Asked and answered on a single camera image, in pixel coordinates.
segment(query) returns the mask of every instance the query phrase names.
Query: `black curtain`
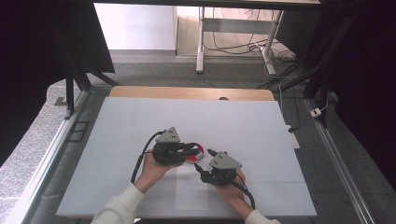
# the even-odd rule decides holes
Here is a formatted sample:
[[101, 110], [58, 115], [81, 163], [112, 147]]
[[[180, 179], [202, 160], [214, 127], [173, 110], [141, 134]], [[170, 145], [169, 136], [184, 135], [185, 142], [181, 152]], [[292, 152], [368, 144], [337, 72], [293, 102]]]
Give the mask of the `black curtain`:
[[114, 73], [93, 4], [0, 1], [0, 164], [46, 102], [48, 87], [65, 78], [64, 49], [77, 64]]
[[340, 119], [396, 189], [396, 17], [388, 1], [368, 0], [332, 58], [330, 89]]

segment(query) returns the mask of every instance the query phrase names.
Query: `white wall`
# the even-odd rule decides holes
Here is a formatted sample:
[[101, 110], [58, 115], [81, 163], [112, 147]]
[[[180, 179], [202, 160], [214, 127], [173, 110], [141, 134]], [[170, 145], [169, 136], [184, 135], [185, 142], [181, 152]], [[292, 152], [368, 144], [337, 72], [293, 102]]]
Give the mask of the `white wall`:
[[109, 49], [176, 49], [176, 7], [94, 5]]

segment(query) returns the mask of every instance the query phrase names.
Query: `hand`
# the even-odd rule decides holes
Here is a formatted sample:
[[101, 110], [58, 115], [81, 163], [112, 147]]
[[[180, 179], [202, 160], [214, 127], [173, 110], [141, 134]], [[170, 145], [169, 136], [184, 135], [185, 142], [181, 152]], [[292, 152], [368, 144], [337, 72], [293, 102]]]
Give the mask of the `hand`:
[[[246, 180], [244, 173], [242, 173], [242, 170], [239, 168], [236, 169], [236, 173], [239, 174], [239, 176], [237, 176], [234, 181], [239, 185], [244, 186], [244, 182]], [[245, 201], [245, 194], [242, 190], [234, 187], [233, 185], [213, 186], [242, 219], [246, 219], [253, 211], [253, 208]]]
[[155, 161], [152, 150], [148, 150], [143, 161], [142, 174], [134, 182], [134, 186], [142, 193], [146, 193], [165, 173], [181, 164], [164, 166]]

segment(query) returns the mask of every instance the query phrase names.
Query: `wooden edge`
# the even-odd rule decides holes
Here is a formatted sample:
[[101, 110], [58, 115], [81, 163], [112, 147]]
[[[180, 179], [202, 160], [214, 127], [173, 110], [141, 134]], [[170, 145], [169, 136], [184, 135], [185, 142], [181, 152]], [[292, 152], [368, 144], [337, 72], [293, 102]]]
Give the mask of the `wooden edge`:
[[147, 87], [116, 86], [111, 89], [110, 97], [138, 97], [163, 99], [202, 99], [218, 100], [226, 97], [229, 100], [274, 101], [274, 95], [268, 90], [243, 89], [210, 89], [185, 87]]

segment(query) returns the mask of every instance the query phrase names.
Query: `white table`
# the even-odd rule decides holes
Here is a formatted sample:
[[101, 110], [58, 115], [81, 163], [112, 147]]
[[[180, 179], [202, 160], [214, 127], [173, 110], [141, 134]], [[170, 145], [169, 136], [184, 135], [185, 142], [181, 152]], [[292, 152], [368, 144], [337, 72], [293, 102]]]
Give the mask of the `white table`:
[[[131, 179], [156, 132], [175, 126], [182, 142], [226, 150], [243, 164], [265, 216], [315, 216], [277, 102], [106, 98], [58, 216], [93, 217]], [[210, 156], [200, 162], [208, 169]], [[171, 170], [150, 189], [138, 217], [237, 217], [192, 165]]]

